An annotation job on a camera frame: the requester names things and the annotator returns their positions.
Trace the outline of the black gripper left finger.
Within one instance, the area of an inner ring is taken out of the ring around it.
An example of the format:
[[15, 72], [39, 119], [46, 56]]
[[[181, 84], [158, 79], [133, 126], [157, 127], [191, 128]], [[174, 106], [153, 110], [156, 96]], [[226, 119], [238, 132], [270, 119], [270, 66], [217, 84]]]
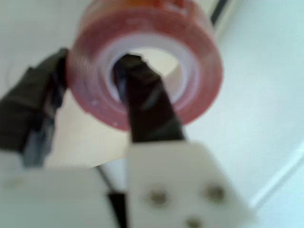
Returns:
[[51, 151], [56, 112], [67, 90], [68, 52], [61, 48], [29, 67], [0, 100], [0, 149], [20, 156], [26, 168], [42, 167]]

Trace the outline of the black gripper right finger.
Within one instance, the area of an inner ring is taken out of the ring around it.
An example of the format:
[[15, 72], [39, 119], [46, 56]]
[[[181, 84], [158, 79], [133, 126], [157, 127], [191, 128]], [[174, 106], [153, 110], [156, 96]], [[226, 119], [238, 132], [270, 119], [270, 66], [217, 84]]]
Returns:
[[124, 55], [114, 81], [127, 109], [127, 222], [131, 228], [247, 228], [255, 218], [210, 150], [189, 142], [161, 77]]

